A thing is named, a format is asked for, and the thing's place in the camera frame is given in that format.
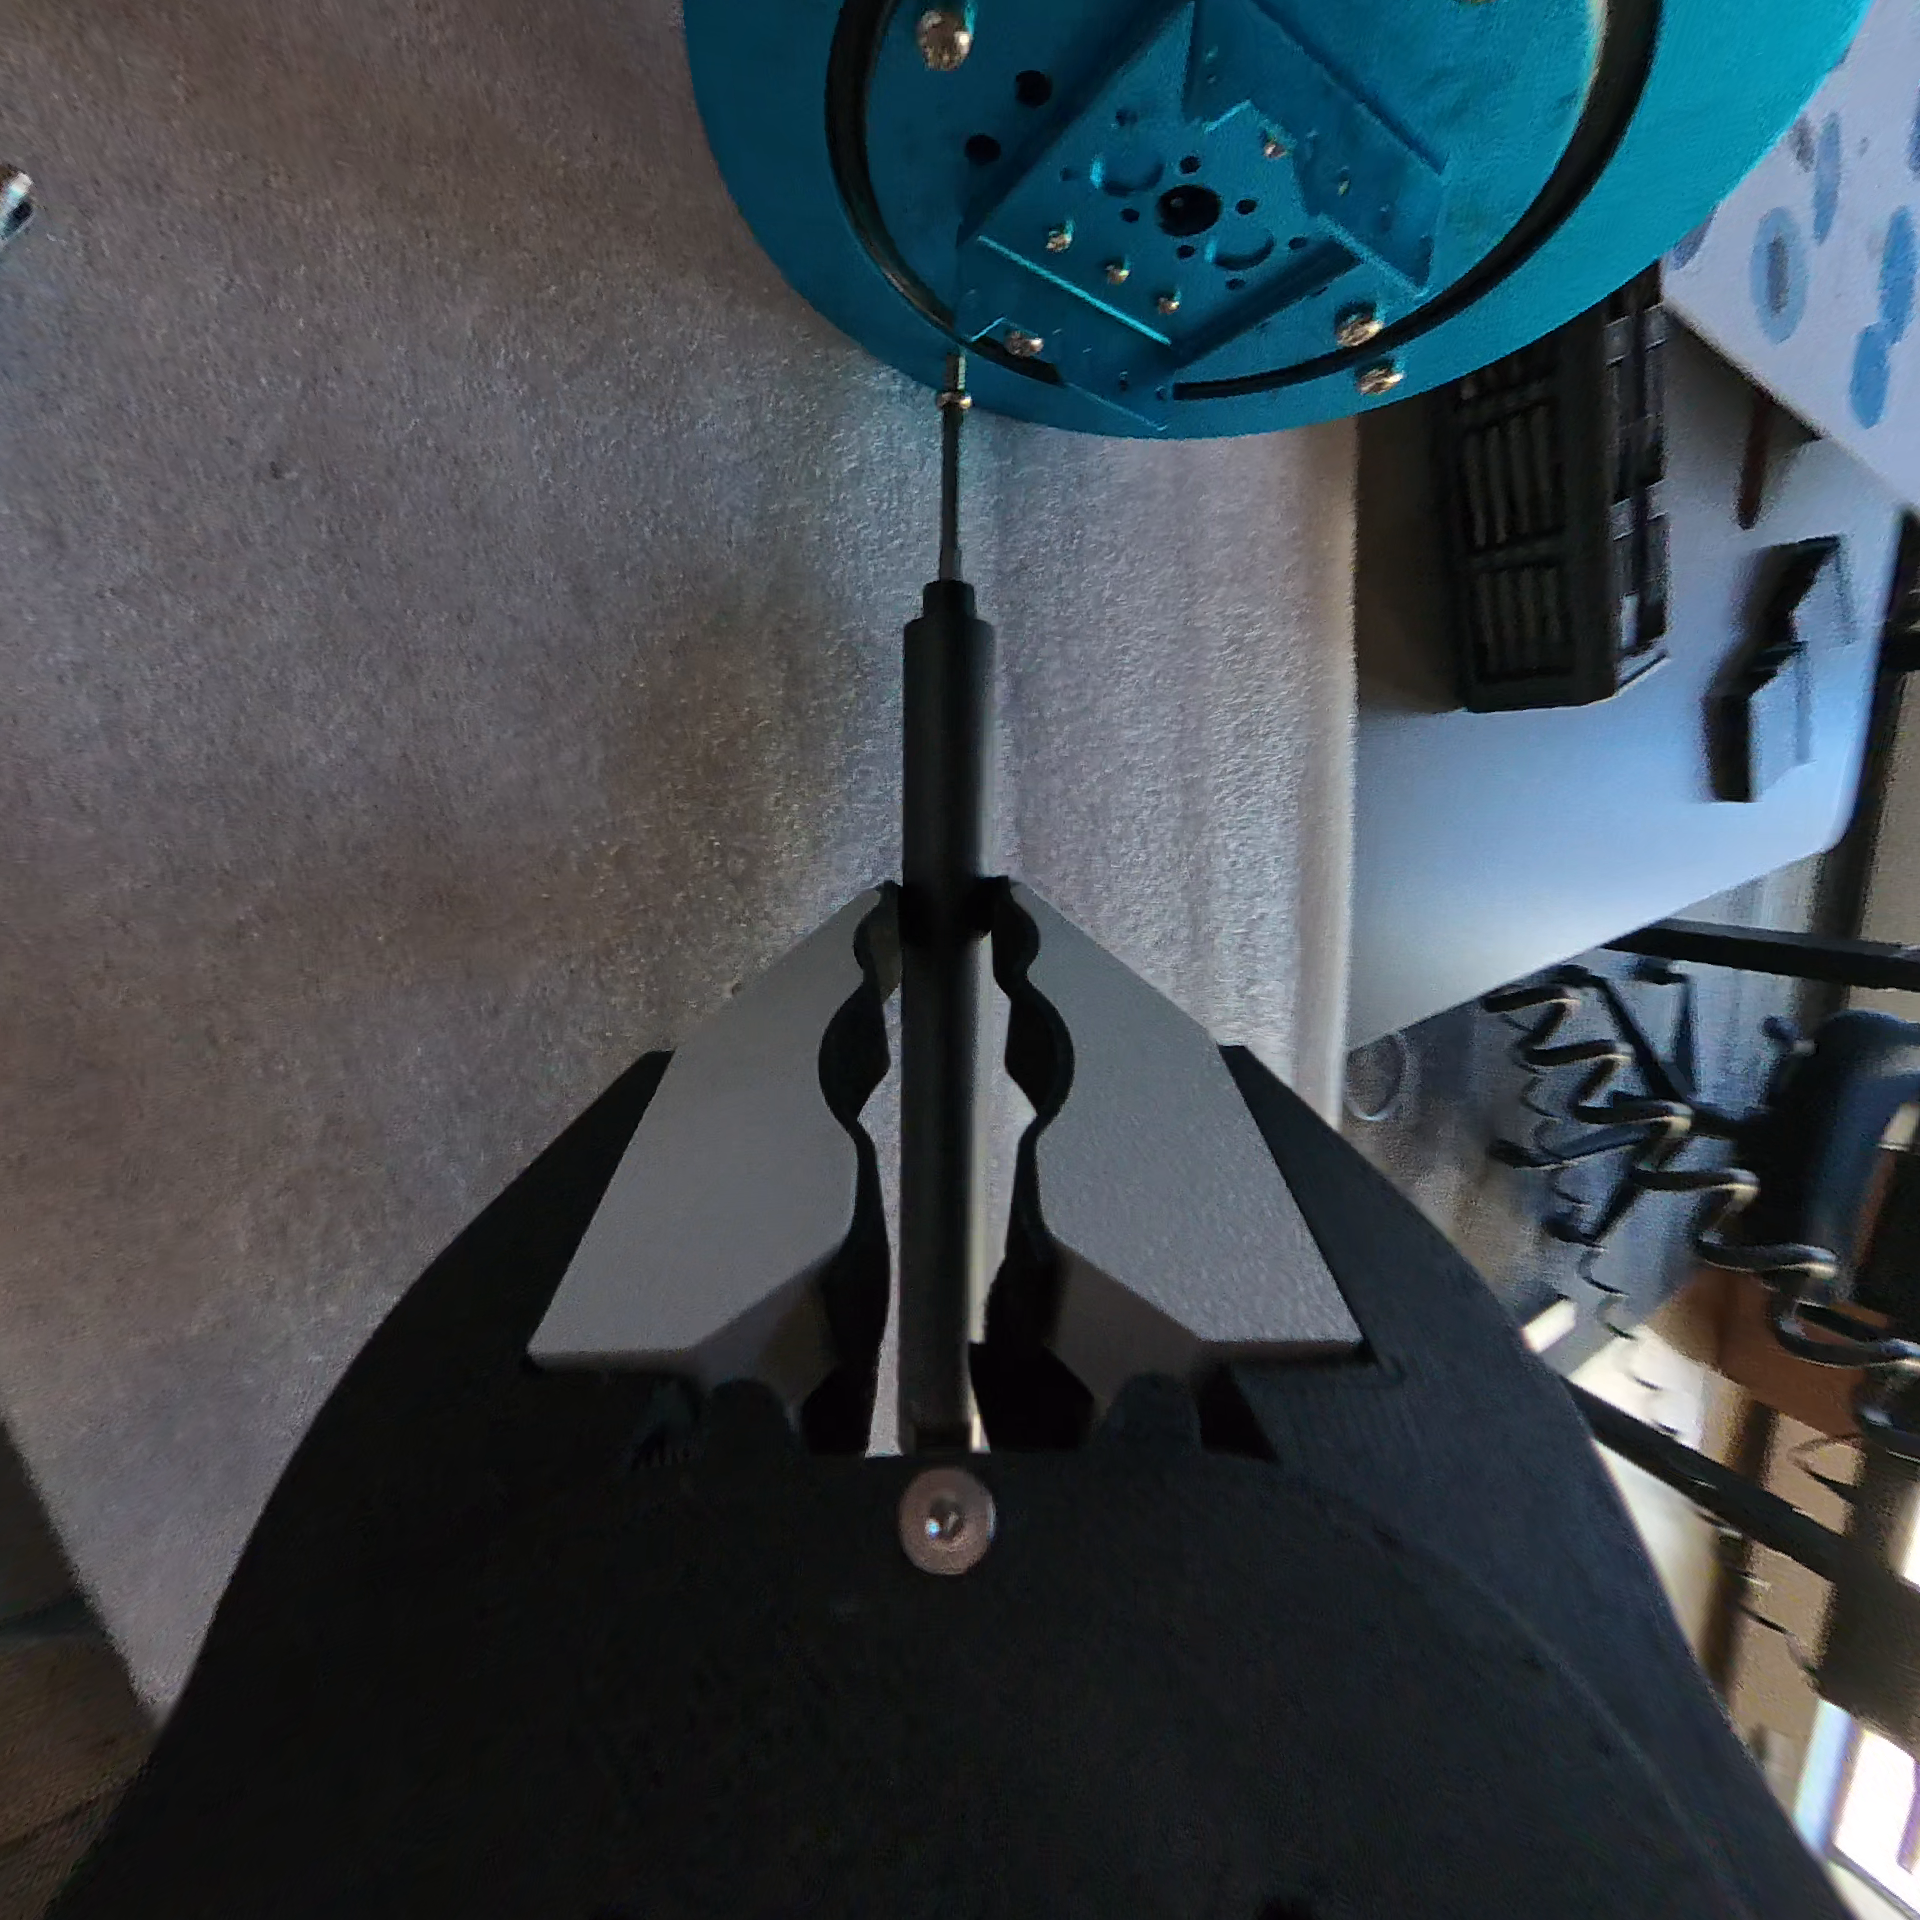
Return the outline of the black precision screwdriver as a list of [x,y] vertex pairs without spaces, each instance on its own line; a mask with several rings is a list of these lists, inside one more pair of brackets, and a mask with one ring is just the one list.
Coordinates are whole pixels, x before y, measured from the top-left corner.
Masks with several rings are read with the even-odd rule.
[[978,1220],[978,900],[997,632],[963,567],[967,360],[946,354],[941,544],[901,647],[901,1293],[905,1452],[972,1443]]

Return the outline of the black screwdriver bit case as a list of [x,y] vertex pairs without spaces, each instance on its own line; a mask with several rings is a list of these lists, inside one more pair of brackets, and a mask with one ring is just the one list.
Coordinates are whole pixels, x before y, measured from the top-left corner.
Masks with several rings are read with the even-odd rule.
[[1662,274],[1464,377],[1438,410],[1456,692],[1588,710],[1667,657]]

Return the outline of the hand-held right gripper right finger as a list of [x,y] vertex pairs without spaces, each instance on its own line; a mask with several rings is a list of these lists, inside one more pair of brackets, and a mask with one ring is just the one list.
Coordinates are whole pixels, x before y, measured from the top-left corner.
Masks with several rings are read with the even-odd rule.
[[1140,1377],[1206,1401],[1232,1365],[1360,1358],[1224,1048],[1023,881],[990,946],[1031,1118],[972,1342],[986,1443],[1078,1449]]

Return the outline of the black flat box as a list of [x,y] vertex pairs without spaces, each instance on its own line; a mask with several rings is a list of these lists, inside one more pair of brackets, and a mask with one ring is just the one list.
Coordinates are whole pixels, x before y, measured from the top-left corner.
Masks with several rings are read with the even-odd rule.
[[1709,694],[1715,800],[1760,803],[1820,755],[1820,690],[1857,643],[1838,536],[1767,549],[1739,647]]

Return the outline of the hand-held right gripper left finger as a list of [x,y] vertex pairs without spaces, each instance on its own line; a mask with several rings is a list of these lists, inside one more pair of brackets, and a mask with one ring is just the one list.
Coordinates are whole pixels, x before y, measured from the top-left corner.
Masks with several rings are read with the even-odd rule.
[[867,1452],[890,1263],[861,1109],[890,1068],[898,888],[856,894],[659,1076],[530,1342],[543,1367],[758,1381]]

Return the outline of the white foam sheet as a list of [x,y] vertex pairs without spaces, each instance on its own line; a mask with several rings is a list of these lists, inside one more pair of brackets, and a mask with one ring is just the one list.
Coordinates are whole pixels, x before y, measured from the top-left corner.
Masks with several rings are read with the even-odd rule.
[[935,398],[675,2],[2,2],[2,1406],[140,1703],[394,1295],[898,868]]

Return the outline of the printed instruction sheet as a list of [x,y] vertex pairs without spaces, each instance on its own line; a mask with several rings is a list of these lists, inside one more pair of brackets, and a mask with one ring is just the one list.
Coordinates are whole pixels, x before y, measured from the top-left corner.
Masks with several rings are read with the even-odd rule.
[[1834,72],[1662,269],[1667,310],[1918,508],[1918,2]]

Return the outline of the blue metal turntable disc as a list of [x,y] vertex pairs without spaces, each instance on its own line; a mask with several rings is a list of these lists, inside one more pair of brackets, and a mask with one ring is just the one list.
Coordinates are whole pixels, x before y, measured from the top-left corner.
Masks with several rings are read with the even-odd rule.
[[684,2],[781,276],[935,389],[1126,442],[1423,395],[1739,184],[1864,2]]

